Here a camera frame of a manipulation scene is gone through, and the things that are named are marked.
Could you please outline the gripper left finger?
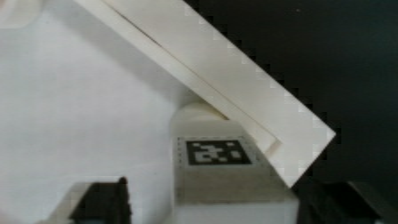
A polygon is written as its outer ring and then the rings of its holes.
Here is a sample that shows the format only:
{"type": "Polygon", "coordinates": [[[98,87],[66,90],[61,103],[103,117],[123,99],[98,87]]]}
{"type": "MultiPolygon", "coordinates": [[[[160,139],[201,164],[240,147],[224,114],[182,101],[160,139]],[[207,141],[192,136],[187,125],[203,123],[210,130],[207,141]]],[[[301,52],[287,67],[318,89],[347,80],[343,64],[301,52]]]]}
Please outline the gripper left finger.
{"type": "Polygon", "coordinates": [[[73,224],[132,224],[128,180],[91,184],[70,215],[73,224]]]}

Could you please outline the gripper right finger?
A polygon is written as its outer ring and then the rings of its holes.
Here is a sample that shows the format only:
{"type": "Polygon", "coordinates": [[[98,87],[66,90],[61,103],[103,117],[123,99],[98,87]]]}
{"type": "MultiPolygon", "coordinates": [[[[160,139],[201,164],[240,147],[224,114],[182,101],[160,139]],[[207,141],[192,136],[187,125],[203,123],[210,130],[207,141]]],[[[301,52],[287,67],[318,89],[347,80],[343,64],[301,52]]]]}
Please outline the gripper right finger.
{"type": "Polygon", "coordinates": [[[297,196],[297,224],[398,224],[398,210],[366,183],[308,182],[297,196]]]}

